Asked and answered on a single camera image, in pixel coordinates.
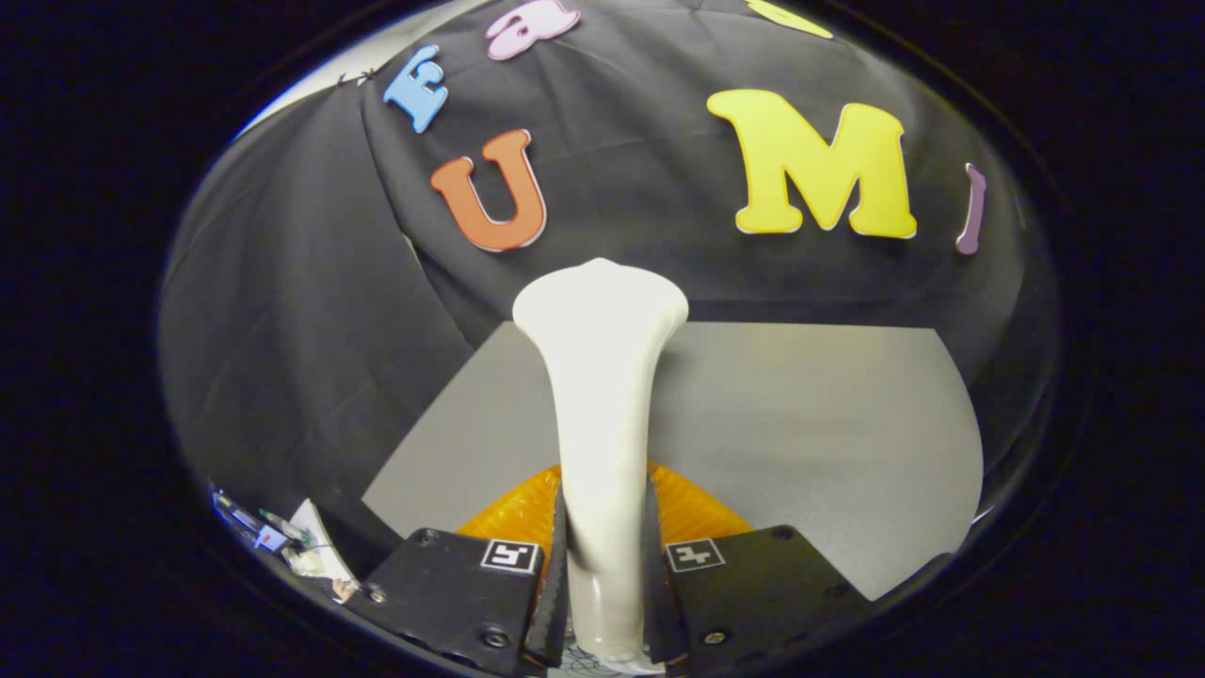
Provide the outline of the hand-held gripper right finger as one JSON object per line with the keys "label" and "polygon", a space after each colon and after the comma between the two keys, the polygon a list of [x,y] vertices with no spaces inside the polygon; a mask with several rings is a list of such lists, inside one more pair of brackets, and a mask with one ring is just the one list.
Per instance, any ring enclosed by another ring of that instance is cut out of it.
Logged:
{"label": "hand-held gripper right finger", "polygon": [[750,527],[657,462],[643,520],[645,639],[670,676],[775,672],[871,619],[871,602],[795,527]]}

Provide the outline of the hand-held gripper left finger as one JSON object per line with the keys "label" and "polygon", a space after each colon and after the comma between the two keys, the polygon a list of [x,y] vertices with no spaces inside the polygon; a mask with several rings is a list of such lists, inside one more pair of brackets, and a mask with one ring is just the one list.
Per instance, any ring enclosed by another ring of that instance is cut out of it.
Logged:
{"label": "hand-held gripper left finger", "polygon": [[490,676],[546,676],[569,620],[560,481],[543,468],[458,532],[417,529],[345,608],[408,652]]}

